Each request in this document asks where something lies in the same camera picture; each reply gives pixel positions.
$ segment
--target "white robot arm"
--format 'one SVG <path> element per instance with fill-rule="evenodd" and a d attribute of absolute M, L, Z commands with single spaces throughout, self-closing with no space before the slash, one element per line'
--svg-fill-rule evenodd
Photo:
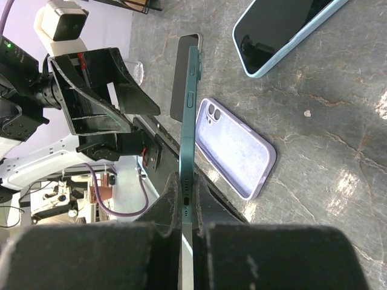
<path fill-rule="evenodd" d="M 34 29 L 50 55 L 45 61 L 50 62 L 52 73 L 40 74 L 37 60 L 1 36 L 0 203 L 67 167 L 98 160 L 113 162 L 143 150 L 141 134 L 132 131 L 123 113 L 157 115 L 160 109 L 135 84 L 118 49 L 87 52 L 79 38 L 87 16 L 75 2 L 62 0 L 49 1 L 37 13 Z M 116 110 L 105 88 L 108 82 L 114 83 L 116 95 L 124 96 L 119 99 L 120 108 L 129 108 L 125 100 L 130 96 L 137 98 L 134 103 L 140 110 Z M 43 108 L 62 109 L 72 135 L 27 156 L 4 158 L 15 146 L 28 144 L 40 125 L 49 123 Z"/>

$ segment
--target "smartphone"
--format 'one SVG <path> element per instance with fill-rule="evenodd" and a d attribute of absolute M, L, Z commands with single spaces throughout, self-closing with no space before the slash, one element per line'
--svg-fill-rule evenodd
<path fill-rule="evenodd" d="M 203 37 L 199 33 L 181 36 L 177 48 L 174 86 L 169 115 L 179 122 L 183 121 L 184 96 L 186 93 L 189 48 L 197 46 L 199 53 L 203 45 Z"/>
<path fill-rule="evenodd" d="M 349 0 L 254 0 L 233 29 L 245 73 L 262 77 Z"/>

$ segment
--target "gray marble surface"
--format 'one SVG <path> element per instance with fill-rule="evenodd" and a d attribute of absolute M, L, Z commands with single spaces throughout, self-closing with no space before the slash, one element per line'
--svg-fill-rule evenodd
<path fill-rule="evenodd" d="M 262 79 L 248 78 L 232 28 L 251 0 L 165 0 L 133 16 L 130 56 L 169 117 L 178 39 L 204 36 L 198 104 L 213 97 L 275 147 L 260 196 L 242 201 L 197 163 L 251 223 L 332 225 L 352 241 L 372 289 L 387 288 L 387 0 L 350 0 Z"/>

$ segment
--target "white wall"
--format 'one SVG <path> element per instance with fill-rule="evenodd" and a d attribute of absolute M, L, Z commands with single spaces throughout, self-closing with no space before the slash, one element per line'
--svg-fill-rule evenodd
<path fill-rule="evenodd" d="M 99 2 L 76 1 L 89 11 L 89 17 L 81 38 L 89 50 L 104 47 L 118 47 L 126 58 L 129 54 L 129 40 L 132 11 Z M 2 13 L 6 0 L 0 1 Z M 15 0 L 5 26 L 4 36 L 15 42 L 40 62 L 47 54 L 34 32 L 33 23 L 37 11 L 47 0 Z"/>
<path fill-rule="evenodd" d="M 0 0 L 0 13 L 5 2 Z M 81 34 L 86 47 L 89 50 L 118 47 L 122 57 L 128 58 L 132 11 L 94 1 L 76 2 L 89 11 Z M 47 52 L 34 32 L 33 23 L 37 11 L 46 3 L 47 0 L 15 0 L 4 30 L 5 37 L 35 57 L 40 64 Z M 69 134 L 62 111 L 45 109 L 44 116 L 50 120 L 50 124 L 41 125 L 27 143 L 14 148 L 7 158 L 24 156 Z"/>

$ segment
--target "camera cutout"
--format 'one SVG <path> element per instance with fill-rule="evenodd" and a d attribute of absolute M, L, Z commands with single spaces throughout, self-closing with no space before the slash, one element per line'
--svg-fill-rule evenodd
<path fill-rule="evenodd" d="M 220 119 L 220 116 L 221 116 L 221 113 L 220 111 L 217 109 L 213 115 L 213 117 L 215 118 L 215 121 L 219 121 Z"/>
<path fill-rule="evenodd" d="M 210 115 L 212 115 L 214 111 L 215 111 L 215 107 L 213 105 L 209 105 L 208 113 L 210 113 Z"/>

